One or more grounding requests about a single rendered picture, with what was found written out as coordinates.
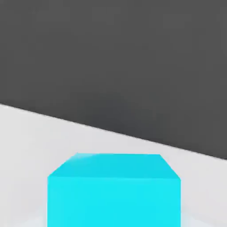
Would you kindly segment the small cyan cube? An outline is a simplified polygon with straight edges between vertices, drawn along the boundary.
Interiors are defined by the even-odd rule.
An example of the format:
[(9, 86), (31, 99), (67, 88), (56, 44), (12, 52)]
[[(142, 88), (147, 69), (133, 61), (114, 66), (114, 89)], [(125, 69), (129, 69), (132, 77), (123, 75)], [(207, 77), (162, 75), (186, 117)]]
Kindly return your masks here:
[(77, 153), (47, 179), (47, 227), (181, 227), (181, 180), (158, 154)]

